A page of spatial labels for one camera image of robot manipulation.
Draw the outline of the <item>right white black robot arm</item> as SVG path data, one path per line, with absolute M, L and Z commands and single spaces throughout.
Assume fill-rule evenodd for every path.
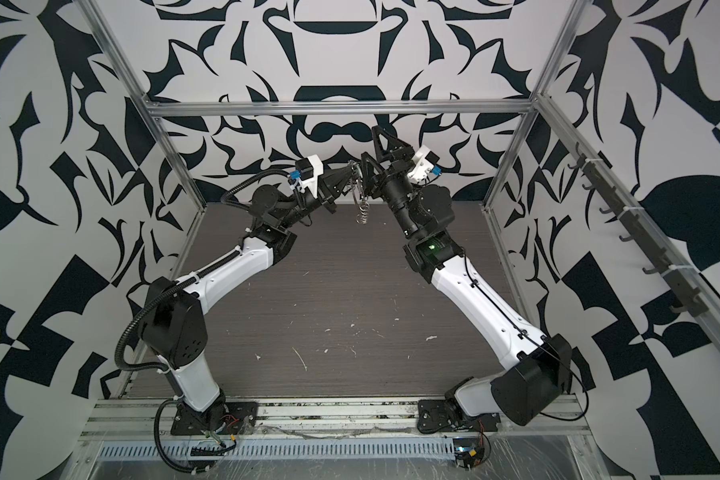
M 361 157 L 363 193 L 389 207 L 406 242 L 410 268 L 448 298 L 490 346 L 503 371 L 470 378 L 447 398 L 458 417 L 495 411 L 525 426 L 545 413 L 573 379 L 572 347 L 524 319 L 479 274 L 447 228 L 454 221 L 448 188 L 434 182 L 438 156 L 375 126 L 374 151 Z

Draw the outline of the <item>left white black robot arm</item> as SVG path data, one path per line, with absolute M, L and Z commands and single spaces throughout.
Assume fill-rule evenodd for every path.
M 199 270 L 175 281 L 154 282 L 145 307 L 124 335 L 137 335 L 156 355 L 148 368 L 166 375 L 186 408 L 205 414 L 220 409 L 224 394 L 205 358 L 205 316 L 224 296 L 283 260 L 296 241 L 291 228 L 338 198 L 360 177 L 351 162 L 325 170 L 312 158 L 292 171 L 265 170 L 221 196 L 222 204 L 248 213 L 252 224 L 238 244 Z

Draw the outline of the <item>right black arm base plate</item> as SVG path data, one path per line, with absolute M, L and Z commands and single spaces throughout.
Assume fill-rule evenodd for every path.
M 424 435 L 447 432 L 497 432 L 498 413 L 467 416 L 453 400 L 419 400 L 416 428 Z

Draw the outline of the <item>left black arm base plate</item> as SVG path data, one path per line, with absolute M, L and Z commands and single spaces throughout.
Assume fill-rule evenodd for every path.
M 219 435 L 240 434 L 256 425 L 258 407 L 259 403 L 255 401 L 224 404 L 217 401 L 207 410 L 199 412 L 180 402 L 170 433 L 173 436 L 201 435 L 206 431 L 214 431 Z

